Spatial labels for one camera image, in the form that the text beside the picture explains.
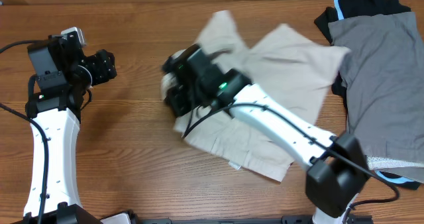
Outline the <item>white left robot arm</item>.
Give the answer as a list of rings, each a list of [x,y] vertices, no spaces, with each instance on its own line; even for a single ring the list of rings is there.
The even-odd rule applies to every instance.
[[[117,76],[113,53],[86,56],[73,35],[52,37],[28,46],[36,72],[25,105],[34,154],[24,223],[96,222],[81,204],[76,177],[76,143],[85,95],[91,87]]]

